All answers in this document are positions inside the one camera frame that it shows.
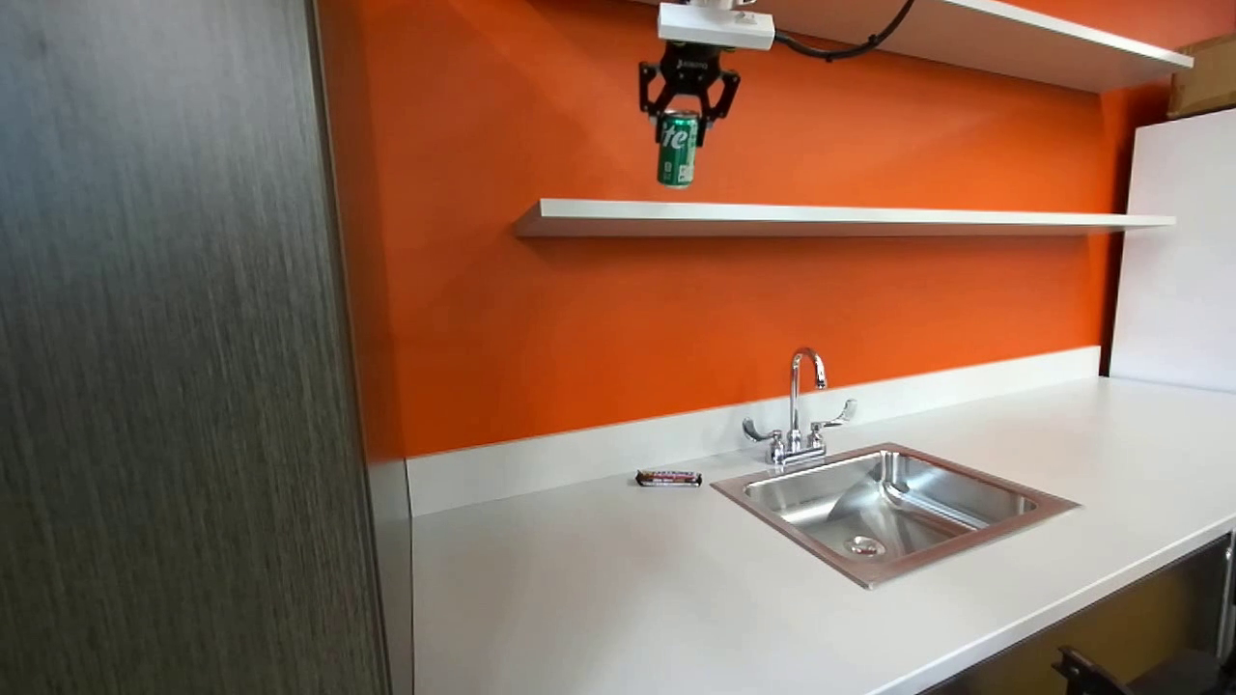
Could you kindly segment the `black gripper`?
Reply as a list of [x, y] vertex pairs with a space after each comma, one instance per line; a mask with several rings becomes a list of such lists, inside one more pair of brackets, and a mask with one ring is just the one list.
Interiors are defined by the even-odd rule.
[[699, 147], [728, 114], [741, 76], [717, 62], [717, 46], [669, 41], [655, 62], [637, 64], [637, 105], [648, 113], [651, 141], [664, 138], [664, 107], [677, 96], [699, 102]]

